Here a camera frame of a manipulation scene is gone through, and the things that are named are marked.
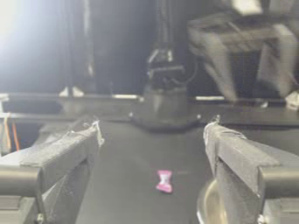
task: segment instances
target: machine part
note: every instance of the machine part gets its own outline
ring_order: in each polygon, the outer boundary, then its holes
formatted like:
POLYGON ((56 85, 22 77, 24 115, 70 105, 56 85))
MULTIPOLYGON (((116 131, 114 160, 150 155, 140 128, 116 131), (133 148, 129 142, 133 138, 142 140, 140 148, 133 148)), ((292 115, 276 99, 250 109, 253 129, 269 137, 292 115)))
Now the machine part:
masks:
POLYGON ((98 122, 86 128, 84 119, 50 142, 1 157, 1 223, 74 223, 101 144, 98 122))
POLYGON ((228 224, 226 211, 214 179, 200 190, 197 217, 200 224, 228 224))
POLYGON ((273 25, 276 45, 264 45, 257 69, 257 80, 268 83, 285 97, 295 88, 295 66, 299 43, 295 34, 283 25, 273 25))
MULTIPOLYGON (((289 201, 293 207, 299 206, 295 154, 246 140, 241 133, 218 126, 218 122, 205 127, 204 143, 229 224, 254 224, 260 214, 269 217, 265 204, 271 200, 276 200, 281 211, 289 201)), ((269 211, 280 215, 273 207, 269 211)), ((296 210, 283 212, 283 219, 269 220, 268 224, 280 223, 277 220, 297 223, 296 214, 296 210)))
POLYGON ((149 130, 184 130, 198 123, 192 111, 186 88, 153 90, 148 87, 144 99, 133 106, 130 119, 149 130))
POLYGON ((226 10, 233 10, 241 16, 271 13, 275 15, 288 15, 297 5, 295 0, 213 0, 226 10))
POLYGON ((285 98, 285 106, 288 109, 297 111, 299 110, 299 92, 292 92, 285 98))
POLYGON ((190 51, 202 58, 218 91, 230 102, 237 99, 233 83, 241 75, 232 74, 230 67, 238 55, 261 50, 257 80, 271 83, 281 97, 295 88, 297 38, 288 28, 292 22, 285 17, 238 17, 229 13, 189 22, 190 51))
POLYGON ((210 60, 210 63, 205 63, 205 70, 217 83, 218 91, 229 101, 234 102, 237 96, 230 76, 228 49, 214 34, 202 35, 201 40, 210 60))
POLYGON ((174 80, 184 74, 184 67, 173 55, 173 3, 154 0, 156 39, 146 61, 149 87, 153 90, 176 88, 174 80))

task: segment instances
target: bright light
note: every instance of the bright light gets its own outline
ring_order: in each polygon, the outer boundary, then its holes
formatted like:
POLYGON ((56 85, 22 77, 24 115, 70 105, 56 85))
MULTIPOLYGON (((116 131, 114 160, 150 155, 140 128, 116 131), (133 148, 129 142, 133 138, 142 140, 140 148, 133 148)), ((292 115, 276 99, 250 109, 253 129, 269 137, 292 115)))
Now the bright light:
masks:
POLYGON ((14 26, 18 0, 0 0, 0 45, 4 44, 14 26))

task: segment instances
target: black table surface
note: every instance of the black table surface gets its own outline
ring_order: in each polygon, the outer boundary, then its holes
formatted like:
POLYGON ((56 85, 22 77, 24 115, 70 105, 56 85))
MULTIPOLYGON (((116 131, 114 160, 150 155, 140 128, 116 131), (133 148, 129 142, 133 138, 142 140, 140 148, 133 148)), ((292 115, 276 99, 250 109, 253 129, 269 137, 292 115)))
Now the black table surface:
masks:
MULTIPOLYGON (((77 224, 194 224, 198 191, 210 179, 202 128, 150 133, 125 122, 100 124, 105 144, 88 184, 77 224), (170 170, 173 193, 154 190, 157 170, 170 170)), ((299 129, 237 128, 249 139, 299 154, 299 129)))

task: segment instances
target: pink object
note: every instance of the pink object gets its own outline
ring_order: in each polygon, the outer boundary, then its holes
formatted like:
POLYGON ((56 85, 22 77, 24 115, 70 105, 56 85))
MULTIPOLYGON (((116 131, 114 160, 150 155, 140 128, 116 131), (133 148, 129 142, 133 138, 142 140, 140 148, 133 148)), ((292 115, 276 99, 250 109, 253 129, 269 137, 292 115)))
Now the pink object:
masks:
POLYGON ((173 173, 170 171, 157 171, 157 175, 160 177, 160 183, 156 186, 156 190, 164 193, 172 193, 173 187, 170 185, 170 178, 173 173))

